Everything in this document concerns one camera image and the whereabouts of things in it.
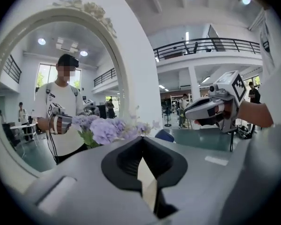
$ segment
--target table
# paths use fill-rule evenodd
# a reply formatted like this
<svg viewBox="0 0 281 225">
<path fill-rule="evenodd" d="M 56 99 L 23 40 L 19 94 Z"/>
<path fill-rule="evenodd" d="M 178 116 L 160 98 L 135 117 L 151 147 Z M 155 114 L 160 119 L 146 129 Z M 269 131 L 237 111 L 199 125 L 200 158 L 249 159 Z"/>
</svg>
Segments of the table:
<svg viewBox="0 0 281 225">
<path fill-rule="evenodd" d="M 24 134 L 24 133 L 21 133 L 21 129 L 22 128 L 31 128 L 32 130 L 32 133 L 28 133 L 28 134 Z M 39 139 L 38 139 L 38 136 L 37 136 L 37 129 L 36 129 L 36 123 L 33 123 L 33 124 L 29 124 L 29 125 L 19 125 L 19 126 L 12 126 L 10 127 L 11 130 L 17 130 L 18 131 L 18 135 L 19 135 L 19 138 L 20 138 L 20 144 L 23 148 L 23 155 L 21 158 L 23 158 L 25 156 L 25 149 L 22 145 L 22 138 L 24 136 L 27 136 L 27 135 L 32 135 L 33 138 L 34 138 L 34 143 L 36 144 L 36 147 L 37 147 L 37 142 L 39 143 Z"/>
</svg>

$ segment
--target metal railing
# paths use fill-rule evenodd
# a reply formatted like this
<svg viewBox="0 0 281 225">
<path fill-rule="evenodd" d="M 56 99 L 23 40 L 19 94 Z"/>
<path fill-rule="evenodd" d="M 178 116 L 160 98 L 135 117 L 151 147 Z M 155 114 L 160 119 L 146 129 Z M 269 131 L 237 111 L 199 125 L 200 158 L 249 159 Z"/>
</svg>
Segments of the metal railing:
<svg viewBox="0 0 281 225">
<path fill-rule="evenodd" d="M 6 60 L 6 63 L 3 67 L 3 70 L 12 78 L 14 79 L 17 83 L 20 81 L 20 76 L 22 71 L 16 64 L 14 58 L 12 55 L 9 55 L 9 57 Z"/>
<path fill-rule="evenodd" d="M 188 41 L 181 41 L 153 49 L 155 59 L 157 61 L 170 59 L 195 53 L 210 53 L 210 52 L 251 52 L 254 54 L 260 53 L 258 43 L 231 39 L 231 38 L 198 38 Z"/>
<path fill-rule="evenodd" d="M 106 73 L 103 73 L 101 76 L 94 79 L 95 86 L 98 86 L 99 84 L 104 83 L 108 79 L 112 79 L 117 76 L 116 70 L 112 68 L 111 70 L 107 71 Z"/>
</svg>

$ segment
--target ceiling light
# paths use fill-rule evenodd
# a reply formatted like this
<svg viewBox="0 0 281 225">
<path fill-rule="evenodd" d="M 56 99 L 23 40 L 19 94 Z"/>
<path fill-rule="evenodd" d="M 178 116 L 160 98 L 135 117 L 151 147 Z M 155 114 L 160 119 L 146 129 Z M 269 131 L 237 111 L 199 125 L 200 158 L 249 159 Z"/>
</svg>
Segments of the ceiling light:
<svg viewBox="0 0 281 225">
<path fill-rule="evenodd" d="M 40 45 L 45 45 L 45 44 L 46 44 L 46 41 L 45 41 L 45 39 L 43 39 L 43 38 L 40 38 L 37 42 L 38 42 Z"/>
<path fill-rule="evenodd" d="M 83 57 L 86 57 L 88 55 L 88 53 L 86 51 L 81 51 L 80 55 L 83 56 Z"/>
<path fill-rule="evenodd" d="M 188 43 L 188 40 L 189 40 L 189 32 L 186 32 L 186 33 L 185 33 L 185 40 L 187 41 L 186 43 Z"/>
<path fill-rule="evenodd" d="M 245 5 L 248 5 L 251 2 L 251 0 L 242 0 L 242 1 L 243 1 L 243 4 L 245 4 Z"/>
<path fill-rule="evenodd" d="M 202 83 L 206 82 L 209 78 L 210 78 L 210 77 L 205 78 Z"/>
</svg>

